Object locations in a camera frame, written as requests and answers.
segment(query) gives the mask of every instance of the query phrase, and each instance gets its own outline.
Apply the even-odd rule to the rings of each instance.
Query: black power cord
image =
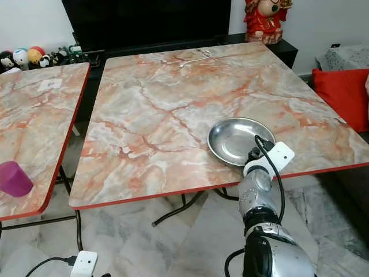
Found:
[[[255,135],[255,142],[256,145],[259,147],[260,151],[263,153],[263,155],[265,156],[265,158],[268,160],[270,166],[272,167],[272,169],[274,170],[274,173],[277,176],[277,180],[278,180],[278,184],[279,184],[279,190],[280,190],[280,194],[281,194],[281,211],[279,214],[279,222],[282,222],[283,216],[284,216],[284,209],[285,209],[285,198],[284,198],[284,188],[283,188],[283,184],[282,184],[282,179],[281,176],[279,175],[278,170],[276,169],[276,166],[274,165],[274,163],[272,162],[272,160],[270,159],[270,157],[268,156],[268,153],[265,151],[265,149],[267,149],[267,151],[270,151],[273,147],[274,144],[269,141],[269,140],[264,140],[262,139],[259,135]],[[231,262],[231,260],[235,257],[237,257],[238,255],[241,255],[242,253],[245,252],[245,249],[242,248],[240,250],[237,250],[235,252],[233,252],[232,254],[230,254],[227,259],[225,260],[225,264],[224,264],[224,274],[225,277],[231,277],[229,275],[229,263]]]
[[[69,258],[53,257],[53,258],[46,259],[46,260],[42,261],[41,263],[39,263],[38,265],[36,265],[33,269],[31,269],[25,277],[29,277],[33,273],[33,271],[35,271],[41,265],[43,265],[43,264],[45,264],[49,261],[64,261],[64,262],[68,263],[68,265],[73,266],[74,263],[76,262],[76,258],[77,258],[77,256],[70,256]]]

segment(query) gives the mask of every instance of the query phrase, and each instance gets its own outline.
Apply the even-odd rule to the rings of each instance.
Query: white wall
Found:
[[[230,33],[245,32],[244,7],[244,0],[232,0]],[[369,0],[294,0],[284,38],[299,49],[295,73],[309,74],[314,57],[332,43],[369,44],[368,12]],[[61,0],[0,0],[0,14],[0,51],[74,43]]]
[[[61,0],[0,0],[0,52],[32,46],[54,51],[75,43],[72,31]]]
[[[232,0],[230,33],[245,32],[244,0]],[[309,74],[333,43],[369,44],[369,0],[293,0],[284,38],[299,49],[293,71]]]

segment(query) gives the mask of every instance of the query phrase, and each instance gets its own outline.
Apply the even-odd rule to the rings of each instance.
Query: tv stand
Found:
[[[216,45],[237,44],[244,43],[245,34],[237,33],[235,35],[216,36],[209,39],[192,40],[192,41],[178,41],[160,44],[150,44],[143,46],[125,47],[120,49],[108,50],[98,53],[100,66],[92,67],[85,92],[82,97],[80,109],[77,113],[76,123],[89,121],[95,103],[97,90],[99,88],[101,75],[105,66],[105,61],[113,57],[121,57],[128,55],[146,54],[162,51],[182,50],[200,47],[212,47]],[[289,68],[292,68],[295,61],[298,49],[282,40],[281,42],[269,45],[268,48],[277,55]]]

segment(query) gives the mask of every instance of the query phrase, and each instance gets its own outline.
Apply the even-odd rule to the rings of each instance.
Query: red table edge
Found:
[[[87,85],[87,80],[88,80],[88,76],[90,74],[90,70],[91,70],[91,65],[89,64],[88,65],[88,70],[87,70],[86,75],[85,75],[85,81],[83,83],[82,90],[80,92],[80,97],[78,98],[76,108],[74,109],[74,113],[73,113],[73,116],[72,116],[71,121],[70,121],[70,125],[69,125],[68,131],[67,131],[67,135],[65,137],[61,153],[59,155],[57,166],[55,167],[54,175],[51,178],[51,185],[48,189],[48,192],[47,192],[44,203],[40,206],[40,208],[38,208],[37,210],[35,210],[33,212],[26,212],[24,214],[4,216],[4,217],[0,218],[0,222],[6,221],[6,220],[11,220],[11,219],[26,218],[26,217],[29,217],[29,216],[39,215],[42,212],[44,212],[45,209],[47,208],[47,206],[50,202],[52,191],[54,190],[55,181],[57,180],[57,176],[59,174],[59,168],[62,165],[64,154],[65,154],[66,148],[67,148],[68,143],[69,143],[69,138],[70,138],[70,135],[72,133],[72,128],[73,128],[73,125],[74,125],[74,121],[76,120],[77,112],[80,108],[80,104],[81,104],[81,101],[82,101],[82,96],[83,96],[83,93],[84,93],[86,85]]]
[[[292,178],[292,177],[298,177],[298,176],[304,176],[304,175],[313,175],[313,174],[319,174],[319,173],[340,171],[340,170],[345,170],[345,169],[355,169],[355,168],[365,167],[365,166],[369,166],[369,162],[353,164],[353,165],[350,165],[350,166],[332,167],[330,169],[320,169],[320,170],[306,171],[306,172],[303,172],[303,173],[286,174],[286,175],[282,175],[281,178],[282,179],[283,178]],[[129,203],[129,202],[134,202],[134,201],[140,201],[140,200],[147,200],[147,199],[152,199],[152,198],[159,198],[159,197],[177,195],[177,194],[200,192],[202,190],[224,188],[224,187],[237,185],[238,183],[239,182],[232,182],[232,183],[221,184],[221,185],[206,186],[206,187],[203,187],[203,188],[194,188],[194,189],[179,190],[179,191],[176,191],[176,192],[158,193],[158,194],[153,194],[153,195],[150,195],[150,196],[142,196],[142,197],[136,197],[136,198],[131,198],[131,199],[125,199],[125,200],[115,200],[115,201],[110,201],[110,202],[105,202],[105,203],[100,203],[100,204],[92,204],[92,205],[85,205],[85,206],[78,206],[78,207],[71,206],[70,204],[69,204],[69,206],[72,209],[78,211],[78,210],[82,210],[82,209],[98,208],[98,207],[104,207],[104,206],[109,206],[109,205],[117,205],[117,204]]]

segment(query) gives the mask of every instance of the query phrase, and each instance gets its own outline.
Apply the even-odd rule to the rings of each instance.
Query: red cushion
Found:
[[[312,71],[316,93],[357,132],[369,131],[369,98],[365,82],[369,69]]]

